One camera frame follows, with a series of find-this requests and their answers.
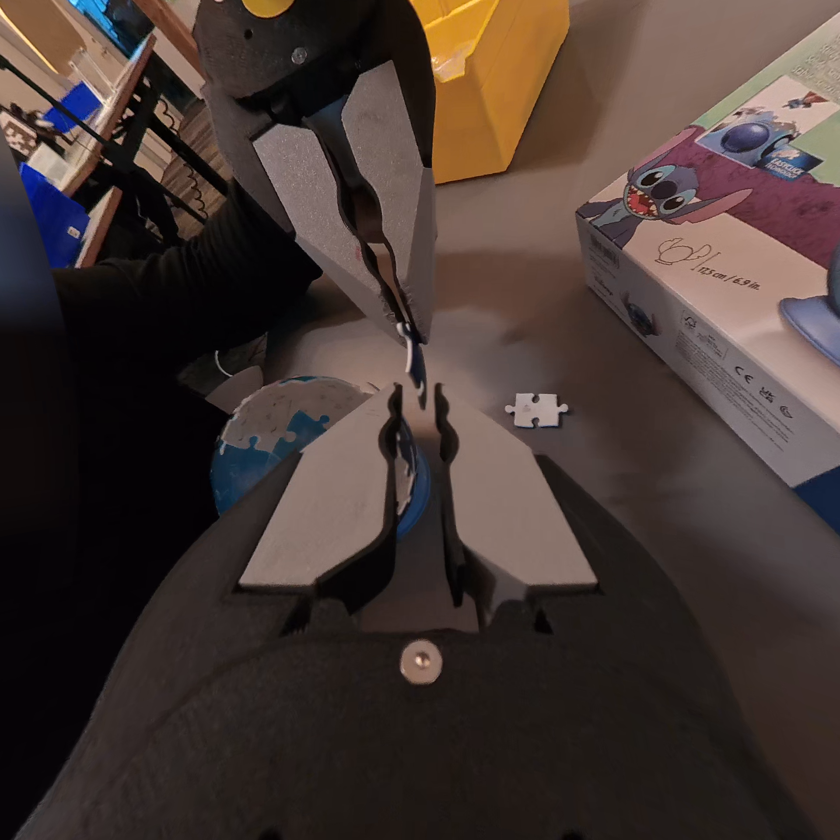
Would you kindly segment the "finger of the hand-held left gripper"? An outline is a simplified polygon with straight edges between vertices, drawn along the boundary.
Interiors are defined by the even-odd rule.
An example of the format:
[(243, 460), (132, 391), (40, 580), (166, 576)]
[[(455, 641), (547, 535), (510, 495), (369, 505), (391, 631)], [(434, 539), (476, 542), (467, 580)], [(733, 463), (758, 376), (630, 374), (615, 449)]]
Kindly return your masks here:
[(434, 312), (434, 174), (422, 161), (392, 60), (359, 76), (341, 120), (356, 167), (378, 202), (403, 311), (426, 344)]
[(276, 123), (254, 148), (299, 246), (381, 329), (394, 332), (406, 323), (394, 292), (365, 261), (362, 243), (343, 220), (340, 185), (317, 134)]

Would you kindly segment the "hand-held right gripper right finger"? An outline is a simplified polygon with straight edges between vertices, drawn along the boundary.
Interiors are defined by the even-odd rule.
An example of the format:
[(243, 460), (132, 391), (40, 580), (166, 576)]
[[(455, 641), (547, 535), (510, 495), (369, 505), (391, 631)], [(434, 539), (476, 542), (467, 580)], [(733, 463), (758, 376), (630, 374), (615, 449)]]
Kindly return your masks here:
[(530, 447), (442, 383), (434, 414), (454, 604), (468, 596), (483, 629), (509, 602), (595, 593), (595, 572)]

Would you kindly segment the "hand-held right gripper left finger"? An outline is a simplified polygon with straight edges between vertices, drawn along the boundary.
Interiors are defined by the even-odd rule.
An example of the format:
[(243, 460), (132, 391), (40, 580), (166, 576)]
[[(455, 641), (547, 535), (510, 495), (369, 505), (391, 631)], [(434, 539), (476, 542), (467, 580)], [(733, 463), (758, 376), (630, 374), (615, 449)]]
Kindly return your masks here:
[(396, 562), (403, 386), (371, 395), (299, 454), (244, 571), (245, 592), (336, 600), (356, 614)]

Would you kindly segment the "blue monster-mouth puzzle ball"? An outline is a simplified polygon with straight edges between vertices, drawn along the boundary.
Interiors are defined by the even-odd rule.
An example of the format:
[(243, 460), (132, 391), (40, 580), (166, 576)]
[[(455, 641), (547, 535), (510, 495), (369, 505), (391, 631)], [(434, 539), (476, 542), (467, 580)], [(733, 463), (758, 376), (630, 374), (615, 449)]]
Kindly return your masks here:
[[(213, 454), (209, 479), (218, 515), (247, 495), (293, 452), (301, 452), (331, 426), (378, 393), (322, 375), (301, 375), (264, 385), (233, 412)], [(402, 421), (395, 460), (398, 525), (402, 540), (423, 516), (431, 472), (411, 428)]]

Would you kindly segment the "blue and white puzzle piece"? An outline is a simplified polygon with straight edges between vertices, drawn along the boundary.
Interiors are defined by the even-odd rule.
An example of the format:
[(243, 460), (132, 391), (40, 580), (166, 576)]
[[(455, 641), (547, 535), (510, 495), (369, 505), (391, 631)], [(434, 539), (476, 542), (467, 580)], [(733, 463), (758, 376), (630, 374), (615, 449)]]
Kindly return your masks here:
[(406, 374), (415, 389), (418, 405), (424, 411), (427, 407), (428, 386), (423, 345), (408, 323), (399, 322), (396, 329), (406, 346)]

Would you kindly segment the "person's left forearm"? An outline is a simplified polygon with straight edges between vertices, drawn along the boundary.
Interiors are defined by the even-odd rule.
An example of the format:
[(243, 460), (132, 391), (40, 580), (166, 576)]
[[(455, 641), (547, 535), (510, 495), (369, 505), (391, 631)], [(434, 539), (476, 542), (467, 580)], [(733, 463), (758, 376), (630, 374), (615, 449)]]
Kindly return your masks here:
[(175, 365), (265, 333), (322, 269), (232, 180), (224, 204), (185, 244), (51, 274), (76, 346), (145, 348), (157, 364)]

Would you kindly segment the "puzzle ball cardboard box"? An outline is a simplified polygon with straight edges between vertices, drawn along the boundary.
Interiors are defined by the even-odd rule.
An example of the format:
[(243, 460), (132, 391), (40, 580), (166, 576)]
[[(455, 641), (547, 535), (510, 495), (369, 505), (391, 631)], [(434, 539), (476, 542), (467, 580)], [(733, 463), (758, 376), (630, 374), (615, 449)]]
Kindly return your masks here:
[(575, 214), (586, 283), (838, 530), (834, 15)]

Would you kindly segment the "yellow plastic bin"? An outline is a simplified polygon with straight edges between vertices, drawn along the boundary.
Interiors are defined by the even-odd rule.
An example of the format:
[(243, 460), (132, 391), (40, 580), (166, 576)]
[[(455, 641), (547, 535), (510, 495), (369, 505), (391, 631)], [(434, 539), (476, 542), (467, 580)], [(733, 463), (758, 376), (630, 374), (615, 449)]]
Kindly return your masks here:
[(429, 52), (470, 41), (465, 75), (435, 81), (438, 185), (504, 172), (570, 29), (567, 1), (412, 1)]

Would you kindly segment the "clear plastic bag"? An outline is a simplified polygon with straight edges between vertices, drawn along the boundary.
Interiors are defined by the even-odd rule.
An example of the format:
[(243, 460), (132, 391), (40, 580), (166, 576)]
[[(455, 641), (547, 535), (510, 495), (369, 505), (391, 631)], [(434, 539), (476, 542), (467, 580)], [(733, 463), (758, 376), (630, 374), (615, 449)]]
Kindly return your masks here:
[(466, 62), (475, 48), (474, 42), (446, 47), (432, 54), (432, 68), (436, 82), (444, 84), (466, 73)]

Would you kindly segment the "black office chair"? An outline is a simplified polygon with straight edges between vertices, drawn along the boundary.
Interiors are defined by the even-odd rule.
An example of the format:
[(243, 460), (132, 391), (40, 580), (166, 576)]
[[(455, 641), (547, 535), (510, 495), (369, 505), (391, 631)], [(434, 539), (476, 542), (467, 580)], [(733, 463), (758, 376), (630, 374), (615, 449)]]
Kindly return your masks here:
[(264, 372), (257, 365), (229, 376), (225, 382), (214, 388), (205, 401), (228, 416), (235, 414), (238, 407), (264, 386)]

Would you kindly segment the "blue storage bin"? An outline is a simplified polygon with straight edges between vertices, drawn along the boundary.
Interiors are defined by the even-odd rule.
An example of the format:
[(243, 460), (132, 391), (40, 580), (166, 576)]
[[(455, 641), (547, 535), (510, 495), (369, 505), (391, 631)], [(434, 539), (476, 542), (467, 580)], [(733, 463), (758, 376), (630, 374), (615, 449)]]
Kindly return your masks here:
[[(89, 120), (102, 106), (102, 100), (96, 89), (90, 87), (84, 80), (75, 84), (59, 102), (65, 110), (82, 122)], [(70, 119), (56, 107), (44, 112), (41, 119), (60, 134), (68, 134), (77, 127), (74, 119)]]
[(50, 267), (74, 267), (90, 223), (89, 215), (80, 204), (26, 163), (19, 165), (18, 172), (35, 215)]

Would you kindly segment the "person's dark clothed torso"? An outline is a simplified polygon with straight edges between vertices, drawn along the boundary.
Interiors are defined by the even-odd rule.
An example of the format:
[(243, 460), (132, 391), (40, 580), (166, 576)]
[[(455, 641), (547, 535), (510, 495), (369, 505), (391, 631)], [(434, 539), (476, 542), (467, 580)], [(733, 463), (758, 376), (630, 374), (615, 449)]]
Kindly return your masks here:
[(133, 625), (216, 518), (220, 410), (157, 364), (66, 341), (78, 416), (76, 552), (57, 584), (2, 549), (2, 838), (14, 838), (76, 747)]

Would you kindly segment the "black table frame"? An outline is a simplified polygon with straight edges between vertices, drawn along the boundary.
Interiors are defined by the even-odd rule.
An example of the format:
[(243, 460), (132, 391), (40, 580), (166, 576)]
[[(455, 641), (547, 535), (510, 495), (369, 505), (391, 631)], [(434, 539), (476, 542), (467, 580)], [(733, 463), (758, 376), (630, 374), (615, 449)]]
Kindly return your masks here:
[(145, 136), (152, 132), (173, 155), (181, 158), (219, 195), (227, 194), (225, 179), (156, 114), (162, 100), (160, 69), (163, 63), (154, 53), (155, 43), (154, 35), (143, 39), (122, 69), (111, 97), (102, 104), (96, 116), (88, 121), (78, 118), (61, 105), (4, 56), (1, 58), (1, 67), (68, 117), (81, 131), (81, 135), (74, 139), (70, 147), (69, 169), (57, 184), (65, 195), (73, 196), (97, 169), (108, 166), (122, 175), (136, 175), (161, 194), (171, 207), (182, 210), (199, 224), (205, 224), (206, 218), (203, 215), (156, 181), (151, 173), (137, 163)]

